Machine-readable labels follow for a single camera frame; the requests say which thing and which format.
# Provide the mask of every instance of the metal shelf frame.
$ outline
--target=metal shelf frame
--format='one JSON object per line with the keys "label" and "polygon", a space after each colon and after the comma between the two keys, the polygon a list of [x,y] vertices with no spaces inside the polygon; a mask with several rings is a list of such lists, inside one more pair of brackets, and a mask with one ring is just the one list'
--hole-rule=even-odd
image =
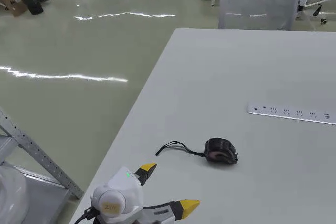
{"label": "metal shelf frame", "polygon": [[[83,191],[1,108],[0,129],[7,134],[0,135],[0,165],[18,169],[26,177],[29,188],[30,204],[23,224],[54,223],[70,195],[80,199]],[[8,164],[5,159],[16,147],[24,149],[53,178]],[[36,216],[41,212],[44,214],[39,221]]]}

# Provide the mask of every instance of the tape measure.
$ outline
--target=tape measure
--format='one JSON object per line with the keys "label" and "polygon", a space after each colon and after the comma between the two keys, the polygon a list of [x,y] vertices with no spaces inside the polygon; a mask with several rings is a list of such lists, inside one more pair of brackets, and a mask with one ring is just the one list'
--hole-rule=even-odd
{"label": "tape measure", "polygon": [[158,156],[165,148],[182,145],[184,149],[193,155],[205,157],[210,162],[224,163],[227,165],[237,164],[238,155],[233,144],[223,138],[211,138],[205,143],[204,152],[195,152],[190,150],[185,144],[178,141],[171,141],[163,145],[155,155]]}

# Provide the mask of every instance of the perforated metal rail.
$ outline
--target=perforated metal rail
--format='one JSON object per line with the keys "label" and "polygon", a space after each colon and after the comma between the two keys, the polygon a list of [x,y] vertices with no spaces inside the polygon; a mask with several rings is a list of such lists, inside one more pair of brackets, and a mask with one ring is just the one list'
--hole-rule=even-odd
{"label": "perforated metal rail", "polygon": [[72,179],[31,139],[25,132],[11,121],[9,116],[0,108],[0,129],[12,137],[21,148],[33,157],[44,169],[68,188],[77,198],[83,195],[83,191]]}

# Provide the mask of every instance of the white robot body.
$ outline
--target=white robot body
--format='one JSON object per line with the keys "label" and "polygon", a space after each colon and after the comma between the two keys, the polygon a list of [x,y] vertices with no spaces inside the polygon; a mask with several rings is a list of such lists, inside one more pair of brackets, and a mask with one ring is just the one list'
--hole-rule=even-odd
{"label": "white robot body", "polygon": [[143,191],[138,178],[122,167],[103,186],[95,189],[91,204],[108,224],[133,223],[143,208]]}

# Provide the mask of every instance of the label on robot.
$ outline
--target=label on robot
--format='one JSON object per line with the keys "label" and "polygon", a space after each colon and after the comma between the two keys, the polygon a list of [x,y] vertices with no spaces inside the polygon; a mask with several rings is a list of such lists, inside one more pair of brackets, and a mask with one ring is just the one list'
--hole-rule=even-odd
{"label": "label on robot", "polygon": [[101,211],[105,214],[117,215],[120,213],[120,205],[110,202],[103,202],[101,204]]}

